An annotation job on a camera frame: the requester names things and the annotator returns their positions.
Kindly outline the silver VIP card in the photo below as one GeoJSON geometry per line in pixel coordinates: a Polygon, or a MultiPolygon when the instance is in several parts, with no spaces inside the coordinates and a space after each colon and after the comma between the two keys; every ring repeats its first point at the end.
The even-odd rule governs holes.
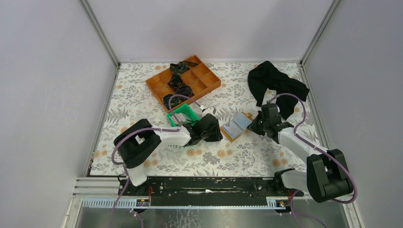
{"type": "Polygon", "coordinates": [[[224,132],[231,138],[235,139],[243,133],[242,128],[240,128],[236,123],[228,122],[222,126],[224,132]]]}

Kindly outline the orange leather card holder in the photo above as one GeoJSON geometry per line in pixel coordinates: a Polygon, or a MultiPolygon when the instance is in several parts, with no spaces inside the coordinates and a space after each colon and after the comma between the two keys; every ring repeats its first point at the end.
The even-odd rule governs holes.
{"type": "Polygon", "coordinates": [[[238,112],[229,122],[220,127],[220,131],[230,142],[233,142],[247,131],[252,121],[251,113],[238,112]]]}

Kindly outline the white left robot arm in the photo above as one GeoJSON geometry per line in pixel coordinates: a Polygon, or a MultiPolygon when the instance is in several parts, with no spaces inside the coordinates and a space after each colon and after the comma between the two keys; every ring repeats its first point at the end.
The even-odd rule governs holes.
{"type": "Polygon", "coordinates": [[[176,127],[156,127],[147,119],[141,119],[117,136],[112,152],[113,164],[118,164],[115,154],[123,160],[127,177],[130,180],[129,189],[135,195],[147,191],[147,175],[143,163],[154,150],[166,146],[193,146],[200,141],[218,142],[223,139],[218,119],[212,114],[206,114],[194,124],[184,124],[176,127]]]}

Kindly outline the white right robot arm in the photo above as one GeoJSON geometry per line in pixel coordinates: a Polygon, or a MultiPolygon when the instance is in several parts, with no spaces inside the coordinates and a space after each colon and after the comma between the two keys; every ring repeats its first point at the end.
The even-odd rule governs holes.
{"type": "Polygon", "coordinates": [[[271,138],[305,161],[305,172],[290,168],[274,174],[272,188],[277,195],[300,190],[309,193],[318,203],[333,200],[348,204],[356,200],[356,183],[348,171],[344,154],[339,149],[329,150],[298,134],[296,127],[281,120],[275,104],[263,105],[248,129],[271,138]],[[349,194],[352,195],[350,200],[340,200],[349,194]]]}

